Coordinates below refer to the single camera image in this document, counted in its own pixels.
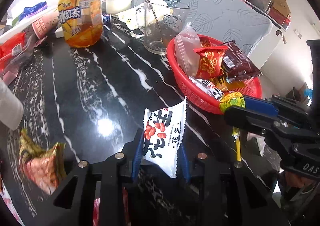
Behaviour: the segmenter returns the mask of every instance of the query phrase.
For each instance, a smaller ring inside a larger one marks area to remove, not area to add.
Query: iced tea bottle
[[[70,47],[94,45],[102,34],[100,0],[59,0],[59,22]]]

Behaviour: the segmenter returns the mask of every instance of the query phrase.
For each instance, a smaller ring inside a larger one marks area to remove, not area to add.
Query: screw
[[[88,165],[88,162],[86,161],[86,160],[82,160],[82,161],[80,161],[79,163],[78,163],[78,166],[80,167],[80,168],[84,168],[84,167],[86,167]]]
[[[239,161],[235,161],[235,162],[233,163],[233,165],[235,166],[235,168],[241,168],[241,167],[242,167],[242,163],[239,162]]]
[[[199,153],[198,154],[198,158],[203,160],[203,159],[206,159],[207,158],[207,155],[205,153]]]
[[[298,145],[296,143],[293,144],[293,149],[297,152],[298,151]]]
[[[116,159],[122,159],[122,158],[124,158],[124,153],[116,153],[116,154],[115,154],[115,158],[116,158]]]
[[[276,126],[276,127],[280,127],[281,124],[278,122],[278,121],[274,121],[273,124]]]

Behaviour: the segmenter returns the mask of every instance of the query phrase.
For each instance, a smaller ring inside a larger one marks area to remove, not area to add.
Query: brown box
[[[285,18],[291,13],[286,0],[273,0],[272,8],[276,9]]]

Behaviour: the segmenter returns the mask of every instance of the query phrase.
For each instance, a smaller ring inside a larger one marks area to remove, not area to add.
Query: white cloth
[[[203,35],[219,41],[235,40],[248,56],[271,32],[272,22],[242,0],[181,0],[190,6],[187,22]]]

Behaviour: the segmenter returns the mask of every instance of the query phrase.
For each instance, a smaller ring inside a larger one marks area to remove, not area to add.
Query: table surface
[[[79,160],[103,161],[120,152],[143,126],[146,108],[155,111],[183,100],[166,56],[148,52],[142,39],[132,38],[118,21],[104,27],[101,39],[88,48],[70,48],[63,38],[49,37],[35,50],[10,89],[24,106],[17,130],[0,124],[1,175],[26,226],[48,196],[19,170],[22,127],[44,149],[66,144],[68,173]],[[234,161],[235,143],[223,116],[188,102],[183,137],[187,154],[199,152],[220,161]],[[256,175],[279,170],[278,160],[266,161],[242,147],[242,157]]]

